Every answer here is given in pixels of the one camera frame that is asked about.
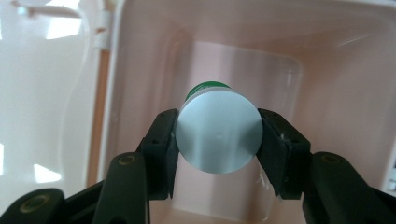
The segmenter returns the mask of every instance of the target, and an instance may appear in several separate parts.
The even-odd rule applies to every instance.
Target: container wall
[[[391,7],[165,0],[128,1],[119,13],[107,161],[135,150],[155,116],[180,108],[193,86],[216,80],[282,114],[312,151],[346,157],[369,185],[383,188],[396,127]],[[180,157],[175,198],[165,206],[248,223],[267,214],[271,223],[303,223],[301,202],[273,204],[259,176],[255,160],[229,175],[208,175]]]
[[[94,9],[86,1],[0,2],[0,214],[34,189],[68,197],[86,187]]]

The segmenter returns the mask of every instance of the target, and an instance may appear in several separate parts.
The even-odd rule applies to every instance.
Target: bolt hole
[[[48,195],[37,195],[23,203],[20,210],[23,213],[31,213],[45,204],[50,197]]]
[[[321,157],[323,161],[327,162],[327,163],[341,163],[341,160],[334,157],[334,156],[330,156],[330,155],[324,155]]]
[[[124,156],[119,159],[119,164],[121,165],[128,165],[132,162],[134,162],[134,156]]]
[[[109,224],[127,224],[128,222],[123,217],[113,218]]]

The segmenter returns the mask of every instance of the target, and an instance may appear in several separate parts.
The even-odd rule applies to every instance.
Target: cylindrical object
[[[219,82],[189,93],[179,111],[177,146],[195,168],[226,174],[247,165],[262,142],[262,118],[244,96]]]

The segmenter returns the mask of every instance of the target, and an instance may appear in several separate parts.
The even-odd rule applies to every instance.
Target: black plastic part
[[[178,157],[174,135],[176,120],[177,109],[158,115],[138,149],[146,160],[150,200],[173,197]]]
[[[328,224],[330,221],[312,182],[304,190],[303,211],[307,224]]]
[[[300,199],[311,159],[310,143],[282,116],[259,109],[262,145],[257,152],[262,168],[282,199]]]
[[[346,159],[329,152],[316,153],[310,174],[330,224],[396,223],[396,217]]]
[[[73,224],[92,223],[103,183],[104,181],[101,181],[67,198],[61,218]]]
[[[54,219],[63,204],[64,194],[59,189],[38,189],[15,201],[0,217],[0,223],[59,223]]]
[[[111,161],[93,223],[149,223],[146,167],[141,153],[124,153]]]
[[[381,200],[381,202],[386,205],[390,212],[392,212],[393,215],[396,217],[396,198],[378,189],[373,189],[373,191],[376,196]]]

